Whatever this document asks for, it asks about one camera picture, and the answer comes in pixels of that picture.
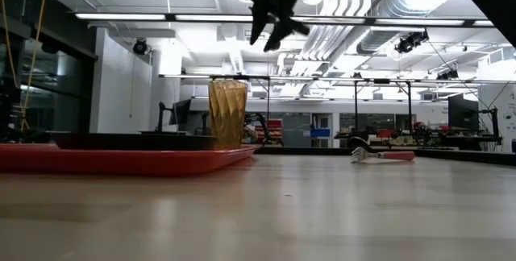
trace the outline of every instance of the amber glass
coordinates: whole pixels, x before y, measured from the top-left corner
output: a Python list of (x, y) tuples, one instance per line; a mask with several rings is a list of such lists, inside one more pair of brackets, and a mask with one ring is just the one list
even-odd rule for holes
[(218, 139), (216, 149), (240, 148), (247, 95), (243, 82), (210, 83), (210, 125), (211, 133)]

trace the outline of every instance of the table surface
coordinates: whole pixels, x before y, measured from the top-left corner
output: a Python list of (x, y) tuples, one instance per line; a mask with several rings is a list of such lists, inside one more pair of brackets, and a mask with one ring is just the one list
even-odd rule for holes
[(0, 175), (0, 260), (514, 260), (516, 170), (257, 155), (186, 179)]

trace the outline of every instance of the black tray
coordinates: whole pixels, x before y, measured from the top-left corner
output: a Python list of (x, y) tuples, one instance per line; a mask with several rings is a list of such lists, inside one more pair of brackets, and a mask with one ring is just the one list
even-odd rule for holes
[(117, 151), (211, 151), (216, 138), (170, 134), (86, 134), (54, 133), (61, 149)]

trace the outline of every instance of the computer monitor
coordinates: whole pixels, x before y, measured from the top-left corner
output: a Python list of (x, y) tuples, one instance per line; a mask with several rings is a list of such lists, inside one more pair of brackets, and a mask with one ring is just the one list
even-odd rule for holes
[(471, 131), (479, 130), (478, 102), (464, 100), (464, 95), (448, 98), (448, 125)]
[(191, 103), (191, 99), (174, 103), (170, 110), (169, 125), (186, 124), (188, 122), (188, 113)]
[(158, 118), (157, 132), (163, 132), (163, 113), (170, 111), (169, 125), (185, 125), (188, 122), (188, 112), (192, 100), (184, 100), (174, 103), (172, 108), (167, 108), (163, 102), (160, 102), (160, 115)]

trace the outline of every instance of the red handle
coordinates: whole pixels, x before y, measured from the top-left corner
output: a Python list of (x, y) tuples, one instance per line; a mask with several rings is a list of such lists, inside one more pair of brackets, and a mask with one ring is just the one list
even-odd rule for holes
[(383, 158), (387, 160), (413, 160), (416, 155), (413, 151), (390, 151), (390, 152), (382, 152)]

